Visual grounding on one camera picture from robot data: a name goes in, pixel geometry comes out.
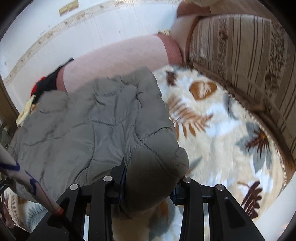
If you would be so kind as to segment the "brown wooden glass door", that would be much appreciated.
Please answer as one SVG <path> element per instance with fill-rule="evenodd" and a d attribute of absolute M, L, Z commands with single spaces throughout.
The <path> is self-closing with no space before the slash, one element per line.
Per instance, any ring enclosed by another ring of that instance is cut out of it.
<path fill-rule="evenodd" d="M 11 143 L 11 140 L 18 129 L 16 125 L 16 119 L 19 112 L 16 110 L 11 98 L 9 97 L 7 90 L 4 86 L 1 78 L 0 87 L 0 111 L 1 111 L 1 144 L 7 149 Z"/>

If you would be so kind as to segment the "yellow cloth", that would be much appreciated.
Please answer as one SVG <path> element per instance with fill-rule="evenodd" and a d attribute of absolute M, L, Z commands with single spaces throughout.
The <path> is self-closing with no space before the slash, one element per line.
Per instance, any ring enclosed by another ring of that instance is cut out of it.
<path fill-rule="evenodd" d="M 33 101 L 35 100 L 35 95 L 33 94 L 30 99 L 27 101 L 25 107 L 21 111 L 21 113 L 18 115 L 18 118 L 16 119 L 16 126 L 21 127 L 23 125 L 23 122 L 26 120 L 28 116 L 30 116 L 31 112 L 35 109 L 36 104 L 33 104 Z"/>

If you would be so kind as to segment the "pink bolster pillow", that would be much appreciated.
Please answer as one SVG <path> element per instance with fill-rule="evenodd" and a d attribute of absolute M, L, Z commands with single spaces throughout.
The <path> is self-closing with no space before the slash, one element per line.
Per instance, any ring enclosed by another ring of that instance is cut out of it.
<path fill-rule="evenodd" d="M 96 78 L 125 75 L 138 68 L 154 71 L 183 63 L 175 40 L 163 34 L 149 35 L 113 43 L 74 58 L 58 71 L 57 89 L 73 92 Z"/>

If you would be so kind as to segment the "striped beige sofa cushion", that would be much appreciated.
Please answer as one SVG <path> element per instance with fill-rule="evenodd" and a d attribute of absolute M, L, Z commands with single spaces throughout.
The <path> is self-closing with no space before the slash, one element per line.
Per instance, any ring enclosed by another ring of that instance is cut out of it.
<path fill-rule="evenodd" d="M 189 61 L 255 113 L 295 157 L 295 45 L 281 24 L 252 15 L 202 18 Z"/>

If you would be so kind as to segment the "leaf patterned fleece blanket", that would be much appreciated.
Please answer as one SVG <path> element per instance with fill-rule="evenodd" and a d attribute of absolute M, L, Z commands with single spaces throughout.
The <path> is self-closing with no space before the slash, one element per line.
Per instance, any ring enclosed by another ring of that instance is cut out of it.
<path fill-rule="evenodd" d="M 257 223 L 287 183 L 283 156 L 267 128 L 197 70 L 167 65 L 152 73 L 188 154 L 187 175 L 207 186 L 223 184 Z"/>

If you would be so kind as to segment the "black and red clothes pile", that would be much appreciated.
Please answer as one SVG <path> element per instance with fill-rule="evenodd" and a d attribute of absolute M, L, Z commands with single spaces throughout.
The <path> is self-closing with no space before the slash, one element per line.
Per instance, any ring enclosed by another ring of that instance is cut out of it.
<path fill-rule="evenodd" d="M 50 73 L 48 76 L 42 77 L 34 85 L 31 91 L 31 96 L 35 96 L 32 104 L 36 104 L 44 92 L 52 90 L 66 91 L 63 80 L 64 68 L 73 60 L 73 58 L 70 58 L 66 63 L 59 66 L 54 72 Z"/>

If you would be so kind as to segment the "grey quilted hooded jacket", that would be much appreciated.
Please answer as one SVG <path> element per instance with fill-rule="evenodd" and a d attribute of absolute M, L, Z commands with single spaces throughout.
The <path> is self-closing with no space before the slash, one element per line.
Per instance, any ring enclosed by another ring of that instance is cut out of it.
<path fill-rule="evenodd" d="M 95 79 L 73 93 L 45 93 L 8 152 L 55 199 L 71 184 L 91 185 L 125 163 L 126 216 L 160 204 L 189 169 L 147 68 Z"/>

